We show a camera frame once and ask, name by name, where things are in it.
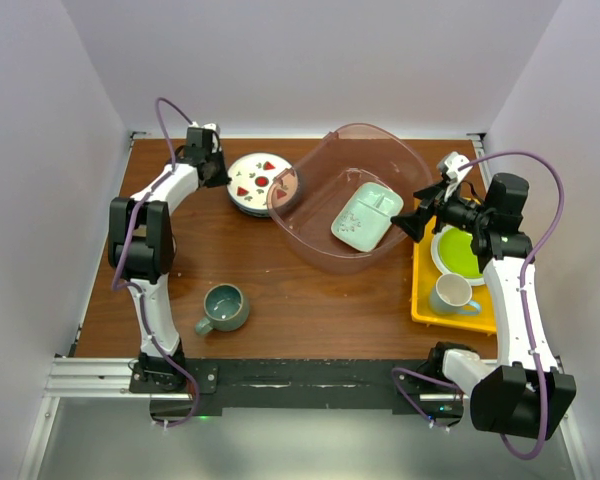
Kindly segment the mint green divided tray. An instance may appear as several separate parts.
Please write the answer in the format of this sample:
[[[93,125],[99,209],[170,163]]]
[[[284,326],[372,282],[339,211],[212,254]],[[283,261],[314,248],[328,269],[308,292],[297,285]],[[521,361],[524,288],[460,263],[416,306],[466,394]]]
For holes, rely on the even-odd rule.
[[[389,230],[391,218],[404,206],[400,195],[375,183],[366,182],[350,197],[331,224],[334,237],[353,249],[369,253]]]

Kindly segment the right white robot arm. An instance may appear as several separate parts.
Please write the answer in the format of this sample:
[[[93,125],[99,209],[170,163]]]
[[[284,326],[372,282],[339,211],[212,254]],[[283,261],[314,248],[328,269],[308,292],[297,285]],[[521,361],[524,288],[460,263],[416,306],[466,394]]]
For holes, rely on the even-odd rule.
[[[529,184],[497,174],[483,202],[448,194],[450,185],[443,179],[416,192],[415,211],[391,222],[416,242],[429,223],[471,234],[494,310],[497,363],[489,366],[470,349],[440,342],[430,352],[426,382],[439,393],[456,386],[467,394],[475,429],[544,443],[574,400],[576,384],[560,372],[543,335],[534,282],[538,247],[519,229]]]

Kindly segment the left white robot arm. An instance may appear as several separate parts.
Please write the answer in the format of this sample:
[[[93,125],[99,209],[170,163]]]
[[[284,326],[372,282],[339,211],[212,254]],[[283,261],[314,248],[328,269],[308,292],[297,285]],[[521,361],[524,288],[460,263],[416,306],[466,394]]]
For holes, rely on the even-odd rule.
[[[134,195],[114,198],[109,207],[112,289],[129,291],[141,332],[133,372],[165,392],[192,383],[168,293],[176,252],[171,214],[197,190],[230,183],[219,132],[216,124],[191,124],[185,143],[174,150],[160,175]]]

